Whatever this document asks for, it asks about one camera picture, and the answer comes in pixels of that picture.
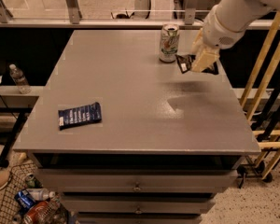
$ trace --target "crushed can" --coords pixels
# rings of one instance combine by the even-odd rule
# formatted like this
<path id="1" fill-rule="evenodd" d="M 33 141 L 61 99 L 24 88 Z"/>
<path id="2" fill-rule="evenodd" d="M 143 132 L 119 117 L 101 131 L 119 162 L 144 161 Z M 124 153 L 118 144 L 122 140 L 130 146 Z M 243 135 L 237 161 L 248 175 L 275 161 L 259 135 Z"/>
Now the crushed can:
<path id="1" fill-rule="evenodd" d="M 179 26 L 164 24 L 161 29 L 159 58 L 164 63 L 173 63 L 178 50 Z"/>

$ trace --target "gray tabletop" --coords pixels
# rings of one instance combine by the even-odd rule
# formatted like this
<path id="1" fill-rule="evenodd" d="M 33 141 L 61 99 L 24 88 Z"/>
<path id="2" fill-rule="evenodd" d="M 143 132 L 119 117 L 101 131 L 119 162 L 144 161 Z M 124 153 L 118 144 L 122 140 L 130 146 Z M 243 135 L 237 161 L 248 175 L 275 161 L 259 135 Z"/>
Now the gray tabletop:
<path id="1" fill-rule="evenodd" d="M 181 31 L 179 53 L 195 31 Z M 259 153 L 231 85 L 159 61 L 160 31 L 75 31 L 14 150 L 74 153 Z M 99 102 L 98 124 L 59 131 L 58 110 Z"/>

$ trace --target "drawer knob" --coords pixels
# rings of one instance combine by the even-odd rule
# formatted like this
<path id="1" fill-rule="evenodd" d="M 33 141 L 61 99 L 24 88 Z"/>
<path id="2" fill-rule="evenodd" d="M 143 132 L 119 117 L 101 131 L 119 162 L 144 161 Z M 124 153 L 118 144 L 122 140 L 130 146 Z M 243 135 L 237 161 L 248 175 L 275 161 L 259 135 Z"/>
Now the drawer knob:
<path id="1" fill-rule="evenodd" d="M 133 187 L 134 192 L 140 192 L 142 189 L 140 188 L 139 183 L 136 183 L 135 186 Z"/>
<path id="2" fill-rule="evenodd" d="M 142 214 L 142 211 L 141 211 L 140 207 L 137 208 L 137 210 L 135 211 L 135 213 L 136 213 L 137 215 Z"/>

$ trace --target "plastic bottle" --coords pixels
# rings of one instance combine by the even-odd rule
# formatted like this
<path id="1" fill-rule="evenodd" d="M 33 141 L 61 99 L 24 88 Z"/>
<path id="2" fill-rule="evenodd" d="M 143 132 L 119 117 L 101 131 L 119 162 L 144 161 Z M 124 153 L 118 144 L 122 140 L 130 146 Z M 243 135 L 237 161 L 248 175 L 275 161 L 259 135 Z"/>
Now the plastic bottle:
<path id="1" fill-rule="evenodd" d="M 15 64 L 11 64 L 10 68 L 10 76 L 12 77 L 13 81 L 16 83 L 17 87 L 19 88 L 20 93 L 25 94 L 31 91 L 31 87 L 19 67 Z"/>
<path id="2" fill-rule="evenodd" d="M 26 189 L 36 201 L 44 201 L 48 198 L 55 197 L 54 191 L 48 189 Z"/>
<path id="3" fill-rule="evenodd" d="M 39 211 L 37 214 L 37 224 L 47 224 L 52 223 L 56 211 L 60 208 L 61 204 L 58 198 L 52 198 L 48 205 Z"/>

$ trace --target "blue can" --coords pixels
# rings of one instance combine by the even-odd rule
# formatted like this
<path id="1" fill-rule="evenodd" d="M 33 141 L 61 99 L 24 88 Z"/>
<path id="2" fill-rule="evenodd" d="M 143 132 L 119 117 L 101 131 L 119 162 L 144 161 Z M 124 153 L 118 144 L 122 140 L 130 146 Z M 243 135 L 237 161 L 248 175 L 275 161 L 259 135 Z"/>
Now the blue can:
<path id="1" fill-rule="evenodd" d="M 15 195 L 15 200 L 21 206 L 21 210 L 24 213 L 28 212 L 30 208 L 32 208 L 36 204 L 36 201 L 26 189 L 19 191 Z"/>

